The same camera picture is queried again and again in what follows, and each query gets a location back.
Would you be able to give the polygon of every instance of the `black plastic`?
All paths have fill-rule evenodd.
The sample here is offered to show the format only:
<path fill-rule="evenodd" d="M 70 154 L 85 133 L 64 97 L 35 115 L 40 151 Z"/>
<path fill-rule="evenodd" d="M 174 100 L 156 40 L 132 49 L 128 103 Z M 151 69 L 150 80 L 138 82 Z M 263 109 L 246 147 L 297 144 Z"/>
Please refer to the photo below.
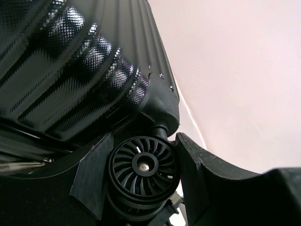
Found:
<path fill-rule="evenodd" d="M 149 171 L 138 166 L 144 162 Z M 172 147 L 152 137 L 121 143 L 108 161 L 108 200 L 121 217 L 145 221 L 154 217 L 176 190 L 180 166 Z"/>
<path fill-rule="evenodd" d="M 103 209 L 104 191 L 98 173 L 104 170 L 105 154 L 113 143 L 112 135 L 107 134 L 32 174 L 0 176 L 0 224 L 99 225 L 95 216 L 100 217 Z M 69 196 L 71 188 L 77 200 Z"/>
<path fill-rule="evenodd" d="M 301 168 L 259 175 L 220 159 L 183 133 L 176 136 L 176 149 L 189 226 L 301 225 Z"/>
<path fill-rule="evenodd" d="M 180 125 L 179 100 L 157 74 L 150 74 L 145 107 L 141 114 L 155 128 L 162 128 L 167 136 L 174 134 Z"/>
<path fill-rule="evenodd" d="M 164 127 L 160 127 L 160 126 L 154 127 L 152 129 L 150 129 L 150 134 L 154 137 L 159 137 L 163 140 L 168 140 L 167 132 Z"/>
<path fill-rule="evenodd" d="M 102 219 L 107 192 L 105 163 L 113 145 L 110 135 L 80 160 L 70 191 L 70 196 L 80 201 L 98 220 Z"/>
<path fill-rule="evenodd" d="M 166 205 L 162 211 L 152 219 L 152 221 L 147 226 L 164 226 L 166 223 L 168 225 L 169 218 L 173 214 L 179 214 L 177 210 L 179 203 L 173 205 L 171 201 L 168 201 L 168 205 Z"/>
<path fill-rule="evenodd" d="M 135 118 L 148 95 L 155 124 L 178 127 L 154 103 L 179 101 L 146 0 L 2 0 L 0 27 L 1 122 L 78 148 Z"/>
<path fill-rule="evenodd" d="M 70 152 L 63 147 L 50 146 L 39 137 L 16 133 L 16 131 L 0 126 L 0 163 L 56 160 Z"/>

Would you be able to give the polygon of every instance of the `white wall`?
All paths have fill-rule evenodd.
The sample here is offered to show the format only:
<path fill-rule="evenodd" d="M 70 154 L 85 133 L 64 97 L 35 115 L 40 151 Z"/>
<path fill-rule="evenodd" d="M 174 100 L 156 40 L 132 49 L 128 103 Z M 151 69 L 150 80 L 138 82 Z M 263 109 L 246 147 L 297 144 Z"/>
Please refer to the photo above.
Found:
<path fill-rule="evenodd" d="M 301 166 L 301 1 L 149 2 L 208 150 L 256 172 Z"/>

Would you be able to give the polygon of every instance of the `black suitcase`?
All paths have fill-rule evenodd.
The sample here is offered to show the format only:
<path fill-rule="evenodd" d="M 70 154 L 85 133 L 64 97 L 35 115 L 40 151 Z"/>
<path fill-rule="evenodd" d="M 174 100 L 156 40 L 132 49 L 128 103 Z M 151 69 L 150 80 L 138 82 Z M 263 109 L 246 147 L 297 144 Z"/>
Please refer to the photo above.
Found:
<path fill-rule="evenodd" d="M 168 135 L 178 128 L 148 1 L 1 0 L 0 29 L 3 124 L 73 147 L 135 118 Z"/>
<path fill-rule="evenodd" d="M 1 225 L 148 224 L 180 180 L 178 127 L 148 1 L 0 0 Z"/>

